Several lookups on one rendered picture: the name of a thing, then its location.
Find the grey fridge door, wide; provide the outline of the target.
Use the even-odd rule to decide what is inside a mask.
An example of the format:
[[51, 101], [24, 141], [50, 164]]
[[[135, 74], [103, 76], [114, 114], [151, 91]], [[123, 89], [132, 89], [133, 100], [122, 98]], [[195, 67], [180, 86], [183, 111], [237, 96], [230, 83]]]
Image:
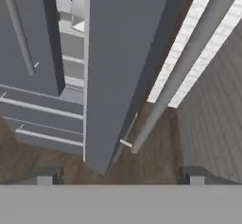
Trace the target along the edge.
[[90, 0], [85, 162], [104, 175], [193, 0]]

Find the white fridge interior with shelves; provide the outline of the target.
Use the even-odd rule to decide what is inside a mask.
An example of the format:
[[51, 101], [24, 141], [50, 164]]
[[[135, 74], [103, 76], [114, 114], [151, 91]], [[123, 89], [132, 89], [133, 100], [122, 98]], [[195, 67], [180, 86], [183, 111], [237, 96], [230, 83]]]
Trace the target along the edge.
[[83, 106], [83, 123], [86, 123], [90, 0], [56, 2], [64, 80], [71, 91], [71, 101]]

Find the grey fridge drawer front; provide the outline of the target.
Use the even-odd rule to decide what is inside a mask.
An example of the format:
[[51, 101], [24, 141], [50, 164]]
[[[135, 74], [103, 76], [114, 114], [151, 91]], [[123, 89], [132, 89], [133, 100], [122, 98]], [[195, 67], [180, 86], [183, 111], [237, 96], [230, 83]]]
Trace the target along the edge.
[[[83, 106], [81, 104], [72, 101], [66, 101], [60, 97], [35, 94], [25, 90], [13, 89], [8, 86], [0, 85], [0, 96], [4, 92], [7, 92], [5, 98], [83, 115]], [[52, 128], [69, 130], [76, 133], [83, 132], [83, 120], [56, 115], [48, 112], [39, 112], [1, 102], [0, 115], [3, 117], [11, 117], [21, 121], [27, 121]]]
[[83, 154], [81, 133], [33, 124], [6, 116], [3, 120], [21, 143], [79, 156]]

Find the grey fridge door, narrow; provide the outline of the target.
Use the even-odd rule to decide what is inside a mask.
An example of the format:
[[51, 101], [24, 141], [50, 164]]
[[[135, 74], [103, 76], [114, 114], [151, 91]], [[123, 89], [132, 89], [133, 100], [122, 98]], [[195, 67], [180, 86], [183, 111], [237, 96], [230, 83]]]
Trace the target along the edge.
[[59, 96], [64, 87], [60, 16], [56, 0], [16, 0], [36, 74], [26, 70], [5, 4], [0, 0], [0, 84]]

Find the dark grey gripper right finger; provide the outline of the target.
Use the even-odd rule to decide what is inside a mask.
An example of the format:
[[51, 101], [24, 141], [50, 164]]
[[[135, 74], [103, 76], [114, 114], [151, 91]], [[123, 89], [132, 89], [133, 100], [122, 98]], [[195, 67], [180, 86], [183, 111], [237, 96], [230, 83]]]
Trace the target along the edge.
[[239, 185], [239, 182], [216, 176], [202, 166], [180, 167], [177, 183], [187, 185]]

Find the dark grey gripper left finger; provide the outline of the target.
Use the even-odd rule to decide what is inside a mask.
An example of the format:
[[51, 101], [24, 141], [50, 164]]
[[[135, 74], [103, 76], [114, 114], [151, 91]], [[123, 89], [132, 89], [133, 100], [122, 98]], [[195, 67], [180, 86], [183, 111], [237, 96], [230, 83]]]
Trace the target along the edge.
[[20, 185], [57, 185], [64, 184], [62, 165], [43, 165], [24, 178], [13, 181]]

